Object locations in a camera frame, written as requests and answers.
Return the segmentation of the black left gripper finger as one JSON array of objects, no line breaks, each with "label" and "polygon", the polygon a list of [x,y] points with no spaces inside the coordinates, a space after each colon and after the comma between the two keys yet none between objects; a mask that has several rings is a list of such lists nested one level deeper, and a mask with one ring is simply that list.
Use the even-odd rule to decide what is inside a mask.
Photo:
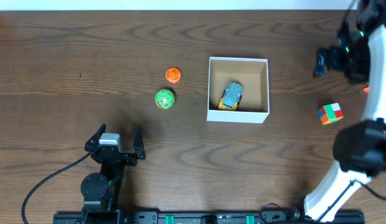
[{"label": "black left gripper finger", "polygon": [[102,124],[98,131],[86,142],[86,145],[96,145],[99,144],[100,137],[105,133],[106,124]]},{"label": "black left gripper finger", "polygon": [[134,142],[133,142],[133,149],[136,154],[144,154],[145,153],[145,148],[141,136],[141,126],[138,126],[136,135],[134,137]]}]

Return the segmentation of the multicolour puzzle cube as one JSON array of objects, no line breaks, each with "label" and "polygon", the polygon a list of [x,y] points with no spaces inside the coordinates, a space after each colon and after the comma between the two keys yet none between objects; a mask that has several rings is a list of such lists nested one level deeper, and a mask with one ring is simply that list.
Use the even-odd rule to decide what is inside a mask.
[{"label": "multicolour puzzle cube", "polygon": [[318,116],[322,125],[336,123],[344,117],[339,103],[332,103],[320,107],[320,109],[318,109]]}]

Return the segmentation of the green ball with red numbers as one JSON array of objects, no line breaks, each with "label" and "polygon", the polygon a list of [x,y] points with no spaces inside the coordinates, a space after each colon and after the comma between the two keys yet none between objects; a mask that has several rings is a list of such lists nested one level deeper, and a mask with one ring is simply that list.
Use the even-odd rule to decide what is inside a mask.
[{"label": "green ball with red numbers", "polygon": [[156,106],[163,110],[168,110],[174,106],[176,97],[171,90],[162,89],[155,94]]}]

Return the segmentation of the yellow grey toy car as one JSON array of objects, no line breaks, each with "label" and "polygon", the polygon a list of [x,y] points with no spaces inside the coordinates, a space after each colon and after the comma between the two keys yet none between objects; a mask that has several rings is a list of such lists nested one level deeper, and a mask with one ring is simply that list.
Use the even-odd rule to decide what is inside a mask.
[{"label": "yellow grey toy car", "polygon": [[237,82],[230,82],[218,103],[218,110],[236,111],[242,99],[243,87]]}]

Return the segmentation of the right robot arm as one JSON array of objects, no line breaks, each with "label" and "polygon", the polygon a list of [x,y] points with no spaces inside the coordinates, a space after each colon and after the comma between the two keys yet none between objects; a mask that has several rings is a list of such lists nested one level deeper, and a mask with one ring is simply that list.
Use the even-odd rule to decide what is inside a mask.
[{"label": "right robot arm", "polygon": [[358,1],[356,24],[353,34],[344,19],[337,32],[340,44],[318,50],[313,76],[335,70],[350,83],[367,83],[362,119],[337,134],[331,168],[289,216],[290,223],[364,223],[362,215],[339,209],[386,171],[386,0]]}]

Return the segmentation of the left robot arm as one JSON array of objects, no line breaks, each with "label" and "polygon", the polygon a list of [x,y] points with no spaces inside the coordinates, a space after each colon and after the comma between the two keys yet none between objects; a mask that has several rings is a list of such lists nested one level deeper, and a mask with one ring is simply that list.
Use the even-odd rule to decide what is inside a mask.
[{"label": "left robot arm", "polygon": [[106,125],[86,142],[85,150],[90,157],[101,165],[99,172],[86,176],[81,183],[84,197],[83,207],[90,211],[110,211],[116,207],[124,169],[136,166],[139,160],[146,158],[141,128],[137,129],[133,141],[134,153],[122,152],[119,134],[106,133]]}]

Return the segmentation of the white cardboard box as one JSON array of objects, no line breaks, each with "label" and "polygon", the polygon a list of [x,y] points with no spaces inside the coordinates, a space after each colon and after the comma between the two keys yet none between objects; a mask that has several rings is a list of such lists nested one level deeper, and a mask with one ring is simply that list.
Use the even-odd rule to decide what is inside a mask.
[{"label": "white cardboard box", "polygon": [[[268,61],[260,58],[210,57],[207,121],[263,123],[270,114]],[[242,99],[235,111],[218,104],[229,83],[242,86]]]}]

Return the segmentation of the orange round cap toy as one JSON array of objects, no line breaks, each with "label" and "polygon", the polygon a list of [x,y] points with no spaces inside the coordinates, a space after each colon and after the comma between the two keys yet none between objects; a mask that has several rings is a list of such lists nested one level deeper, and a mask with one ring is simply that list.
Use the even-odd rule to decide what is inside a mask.
[{"label": "orange round cap toy", "polygon": [[166,71],[166,79],[167,79],[168,82],[170,82],[172,84],[179,83],[179,81],[181,80],[181,77],[182,77],[182,73],[176,67],[169,68]]}]

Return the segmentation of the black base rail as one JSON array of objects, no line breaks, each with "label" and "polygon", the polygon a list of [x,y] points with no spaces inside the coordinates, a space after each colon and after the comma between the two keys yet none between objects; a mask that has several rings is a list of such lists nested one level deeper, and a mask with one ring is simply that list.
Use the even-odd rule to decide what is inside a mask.
[{"label": "black base rail", "polygon": [[312,223],[312,220],[290,220],[282,211],[259,213],[59,213],[53,224],[119,223],[119,224],[276,224]]}]

